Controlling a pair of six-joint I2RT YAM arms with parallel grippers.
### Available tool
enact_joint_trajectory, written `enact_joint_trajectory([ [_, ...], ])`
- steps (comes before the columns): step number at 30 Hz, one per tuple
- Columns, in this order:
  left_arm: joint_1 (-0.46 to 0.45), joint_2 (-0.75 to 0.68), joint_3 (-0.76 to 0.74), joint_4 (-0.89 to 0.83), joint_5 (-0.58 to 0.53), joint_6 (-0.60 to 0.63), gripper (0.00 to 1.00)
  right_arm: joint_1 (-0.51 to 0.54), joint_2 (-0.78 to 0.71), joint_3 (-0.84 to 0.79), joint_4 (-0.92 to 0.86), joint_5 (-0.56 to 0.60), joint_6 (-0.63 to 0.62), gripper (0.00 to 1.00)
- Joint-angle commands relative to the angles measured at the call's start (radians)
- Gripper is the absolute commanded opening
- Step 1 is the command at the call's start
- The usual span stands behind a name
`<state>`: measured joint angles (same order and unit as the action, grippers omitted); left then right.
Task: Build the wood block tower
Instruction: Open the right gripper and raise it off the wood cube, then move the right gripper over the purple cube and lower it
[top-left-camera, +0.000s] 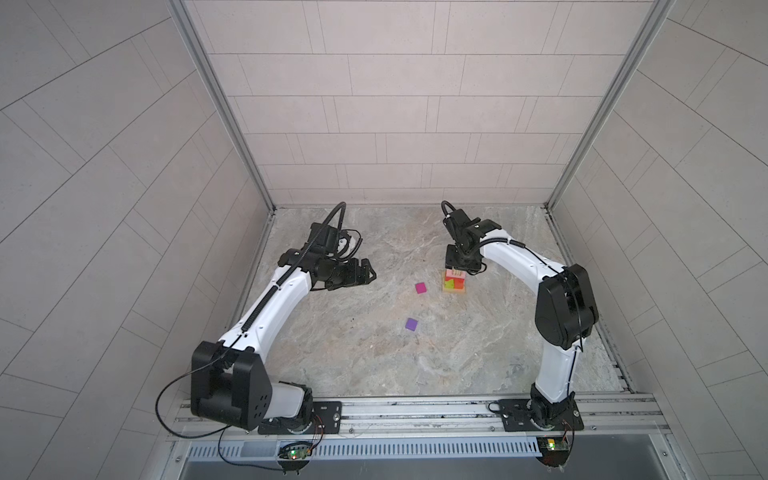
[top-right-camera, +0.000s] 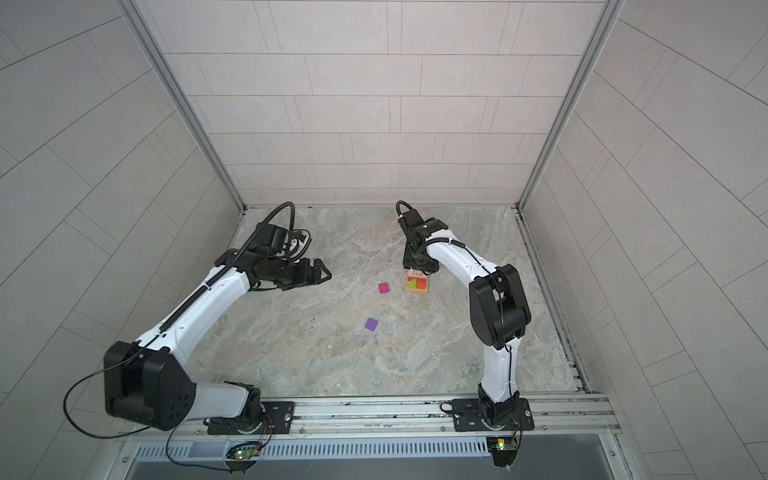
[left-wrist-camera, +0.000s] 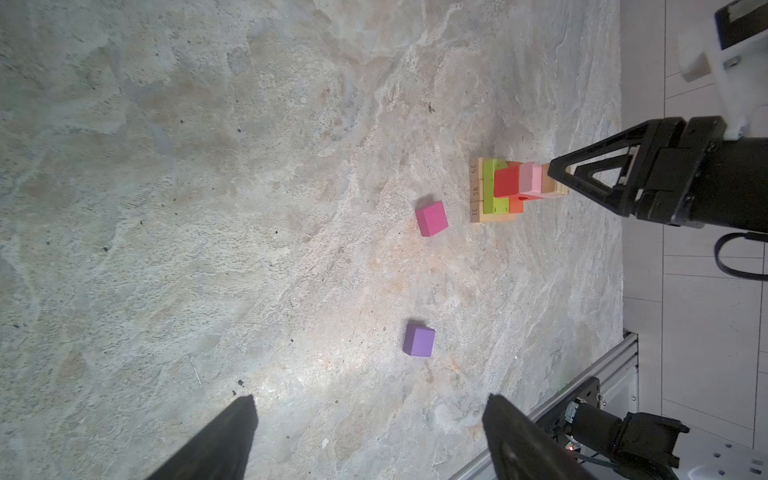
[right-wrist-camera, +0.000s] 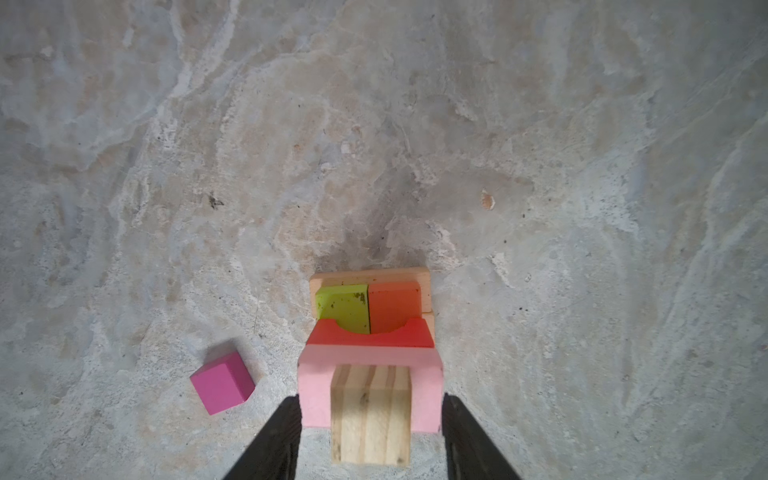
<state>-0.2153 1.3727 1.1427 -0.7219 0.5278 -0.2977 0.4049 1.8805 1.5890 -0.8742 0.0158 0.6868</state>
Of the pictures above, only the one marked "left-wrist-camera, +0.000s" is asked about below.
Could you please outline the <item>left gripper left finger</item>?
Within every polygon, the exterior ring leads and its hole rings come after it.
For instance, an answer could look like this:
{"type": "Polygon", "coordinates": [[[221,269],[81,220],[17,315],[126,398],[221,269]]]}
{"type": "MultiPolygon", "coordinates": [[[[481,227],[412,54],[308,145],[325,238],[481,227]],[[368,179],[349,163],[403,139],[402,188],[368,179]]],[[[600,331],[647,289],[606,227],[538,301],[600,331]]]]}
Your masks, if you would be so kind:
{"type": "Polygon", "coordinates": [[[254,397],[240,396],[148,479],[242,480],[257,426],[254,397]]]}

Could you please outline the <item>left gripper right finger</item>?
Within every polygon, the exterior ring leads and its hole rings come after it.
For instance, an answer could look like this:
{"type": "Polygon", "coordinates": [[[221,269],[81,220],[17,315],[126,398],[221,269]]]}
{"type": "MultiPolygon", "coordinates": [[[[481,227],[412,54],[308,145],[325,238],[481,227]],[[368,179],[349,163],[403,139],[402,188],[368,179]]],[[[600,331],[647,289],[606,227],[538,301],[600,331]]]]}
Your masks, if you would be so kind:
{"type": "Polygon", "coordinates": [[[593,476],[502,395],[491,394],[482,415],[498,479],[577,480],[593,476]]]}

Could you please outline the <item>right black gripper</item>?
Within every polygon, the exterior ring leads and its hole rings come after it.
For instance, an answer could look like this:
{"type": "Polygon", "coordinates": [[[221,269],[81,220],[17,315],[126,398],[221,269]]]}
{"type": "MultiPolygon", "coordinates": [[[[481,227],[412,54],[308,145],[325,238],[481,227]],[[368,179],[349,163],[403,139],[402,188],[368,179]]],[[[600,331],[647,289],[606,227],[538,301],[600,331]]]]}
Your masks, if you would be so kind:
{"type": "Polygon", "coordinates": [[[767,139],[727,140],[725,129],[719,116],[644,121],[553,159],[548,174],[622,217],[765,233],[767,139]],[[616,169],[612,185],[595,178],[616,169]]]}

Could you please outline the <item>small natural wood cube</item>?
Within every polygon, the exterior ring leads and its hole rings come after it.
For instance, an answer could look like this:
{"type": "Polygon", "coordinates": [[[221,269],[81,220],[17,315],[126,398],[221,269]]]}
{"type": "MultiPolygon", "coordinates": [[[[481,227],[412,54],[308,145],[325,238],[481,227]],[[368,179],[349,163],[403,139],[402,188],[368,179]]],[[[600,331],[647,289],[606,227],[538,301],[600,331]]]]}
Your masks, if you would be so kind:
{"type": "Polygon", "coordinates": [[[550,164],[542,165],[541,194],[544,198],[558,198],[568,195],[570,189],[549,176],[550,164]]]}

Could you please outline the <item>pink wood block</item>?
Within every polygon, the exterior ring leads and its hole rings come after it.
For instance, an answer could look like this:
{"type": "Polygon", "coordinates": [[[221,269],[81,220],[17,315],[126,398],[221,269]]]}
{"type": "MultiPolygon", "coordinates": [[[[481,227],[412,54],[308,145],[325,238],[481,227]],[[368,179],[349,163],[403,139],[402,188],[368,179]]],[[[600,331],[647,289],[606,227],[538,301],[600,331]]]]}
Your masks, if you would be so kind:
{"type": "Polygon", "coordinates": [[[528,162],[520,166],[520,193],[518,196],[521,200],[552,199],[544,198],[541,194],[542,165],[528,162]]]}

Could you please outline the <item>orange wood block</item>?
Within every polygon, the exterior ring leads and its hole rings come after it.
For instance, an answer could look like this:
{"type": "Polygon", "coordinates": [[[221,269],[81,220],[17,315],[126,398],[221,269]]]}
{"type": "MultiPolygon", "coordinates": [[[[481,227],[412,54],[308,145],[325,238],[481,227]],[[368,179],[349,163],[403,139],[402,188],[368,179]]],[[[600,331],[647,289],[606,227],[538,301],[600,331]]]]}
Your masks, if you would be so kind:
{"type": "Polygon", "coordinates": [[[512,214],[522,214],[524,212],[524,201],[518,196],[519,193],[519,167],[520,162],[509,161],[508,167],[513,171],[513,179],[515,184],[515,194],[509,197],[509,212],[512,214]]]}

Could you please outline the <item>red wood block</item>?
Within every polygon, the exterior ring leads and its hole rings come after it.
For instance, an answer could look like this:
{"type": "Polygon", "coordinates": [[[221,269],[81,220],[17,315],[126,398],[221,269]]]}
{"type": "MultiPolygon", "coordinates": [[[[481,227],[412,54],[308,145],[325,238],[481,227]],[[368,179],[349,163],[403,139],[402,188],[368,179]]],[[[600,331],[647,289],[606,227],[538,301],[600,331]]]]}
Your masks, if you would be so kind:
{"type": "Polygon", "coordinates": [[[503,199],[515,194],[513,171],[507,166],[494,171],[493,196],[503,199]]]}

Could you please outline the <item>purple wood cube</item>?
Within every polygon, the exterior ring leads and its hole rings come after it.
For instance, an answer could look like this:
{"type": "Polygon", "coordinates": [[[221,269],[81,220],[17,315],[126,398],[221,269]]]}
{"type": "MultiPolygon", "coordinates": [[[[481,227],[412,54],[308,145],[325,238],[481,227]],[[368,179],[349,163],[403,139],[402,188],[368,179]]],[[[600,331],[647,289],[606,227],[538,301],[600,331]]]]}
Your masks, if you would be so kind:
{"type": "Polygon", "coordinates": [[[433,353],[436,332],[424,325],[407,325],[403,351],[412,357],[430,358],[433,353]]]}

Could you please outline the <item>natural wood long block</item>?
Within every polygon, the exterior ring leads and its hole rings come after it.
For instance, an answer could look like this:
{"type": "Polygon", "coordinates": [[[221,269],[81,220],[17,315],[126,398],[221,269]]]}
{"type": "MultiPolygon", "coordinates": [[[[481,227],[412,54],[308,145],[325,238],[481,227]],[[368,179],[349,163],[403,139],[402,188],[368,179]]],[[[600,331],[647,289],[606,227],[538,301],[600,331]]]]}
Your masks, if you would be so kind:
{"type": "Polygon", "coordinates": [[[515,213],[496,213],[486,214],[484,212],[484,203],[482,201],[472,202],[470,204],[470,222],[476,224],[484,223],[508,223],[514,222],[518,218],[515,213]]]}

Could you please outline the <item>magenta wood cube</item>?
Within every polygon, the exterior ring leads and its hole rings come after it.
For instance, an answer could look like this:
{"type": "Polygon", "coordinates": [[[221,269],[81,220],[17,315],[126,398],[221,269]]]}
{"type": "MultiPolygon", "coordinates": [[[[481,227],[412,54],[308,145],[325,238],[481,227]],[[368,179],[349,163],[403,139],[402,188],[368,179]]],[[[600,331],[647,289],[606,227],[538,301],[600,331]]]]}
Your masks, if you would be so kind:
{"type": "Polygon", "coordinates": [[[416,218],[422,237],[433,237],[449,226],[442,201],[436,201],[417,209],[416,218]]]}

